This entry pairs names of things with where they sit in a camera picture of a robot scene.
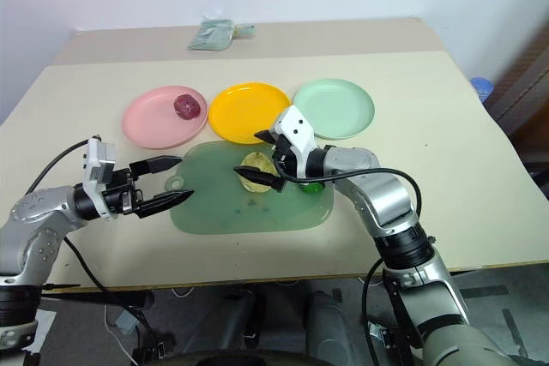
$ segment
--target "beige tabletop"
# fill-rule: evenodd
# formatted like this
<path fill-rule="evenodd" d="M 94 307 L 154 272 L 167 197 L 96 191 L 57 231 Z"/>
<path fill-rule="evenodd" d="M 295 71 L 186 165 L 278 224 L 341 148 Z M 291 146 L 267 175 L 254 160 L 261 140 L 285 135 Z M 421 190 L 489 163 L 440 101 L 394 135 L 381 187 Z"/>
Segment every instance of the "beige tabletop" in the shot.
<path fill-rule="evenodd" d="M 376 106 L 371 126 L 337 145 L 367 147 L 383 166 L 417 180 L 422 225 L 437 238 L 448 267 L 547 260 L 549 203 L 423 22 L 268 24 L 256 30 L 254 39 L 235 41 L 221 53 L 185 50 L 195 27 L 75 36 L 0 127 L 0 216 L 8 216 L 55 155 L 91 135 L 116 144 L 118 168 L 220 140 L 207 125 L 171 150 L 133 146 L 122 132 L 122 115 L 151 88 L 185 85 L 211 103 L 236 83 L 264 81 L 292 97 L 307 81 L 332 77 L 359 84 Z M 41 187 L 79 183 L 81 175 L 81 152 L 72 153 Z M 144 177 L 138 187 L 152 196 L 168 175 Z M 378 258 L 358 214 L 339 194 L 329 219 L 303 231 L 193 235 L 160 213 L 96 220 L 69 237 L 97 277 L 119 288 L 354 275 Z M 49 282 L 91 285 L 64 246 Z"/>

